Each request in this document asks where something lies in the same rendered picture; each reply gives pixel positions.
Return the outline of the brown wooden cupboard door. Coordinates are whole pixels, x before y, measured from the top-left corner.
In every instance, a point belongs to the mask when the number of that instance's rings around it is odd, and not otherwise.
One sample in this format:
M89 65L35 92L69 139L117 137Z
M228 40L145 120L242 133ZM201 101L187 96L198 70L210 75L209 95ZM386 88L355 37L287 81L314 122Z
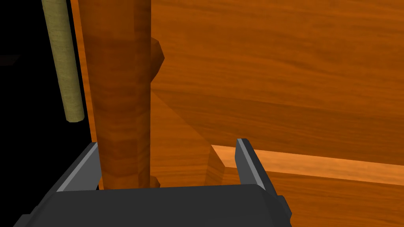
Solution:
M285 156L293 227L404 227L404 0L151 0L168 137Z

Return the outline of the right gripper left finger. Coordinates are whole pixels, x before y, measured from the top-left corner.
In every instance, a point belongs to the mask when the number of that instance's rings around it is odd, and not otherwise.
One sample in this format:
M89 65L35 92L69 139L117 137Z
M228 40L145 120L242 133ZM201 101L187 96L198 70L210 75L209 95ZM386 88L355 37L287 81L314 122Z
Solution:
M57 192L96 190L101 178L98 144L90 143L61 177Z

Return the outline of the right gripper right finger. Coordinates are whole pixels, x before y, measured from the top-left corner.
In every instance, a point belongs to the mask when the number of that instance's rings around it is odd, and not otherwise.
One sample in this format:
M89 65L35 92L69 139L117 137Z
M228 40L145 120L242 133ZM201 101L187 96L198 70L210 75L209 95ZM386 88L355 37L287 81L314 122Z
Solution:
M237 139L235 162L241 184L256 184L271 196L277 196L272 182L248 139Z

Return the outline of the brown wooden bar handle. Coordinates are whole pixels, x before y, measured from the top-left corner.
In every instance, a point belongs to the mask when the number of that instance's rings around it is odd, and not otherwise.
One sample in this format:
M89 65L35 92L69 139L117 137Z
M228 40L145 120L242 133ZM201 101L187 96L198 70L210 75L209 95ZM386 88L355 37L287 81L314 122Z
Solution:
M150 187L151 0L78 0L105 190Z

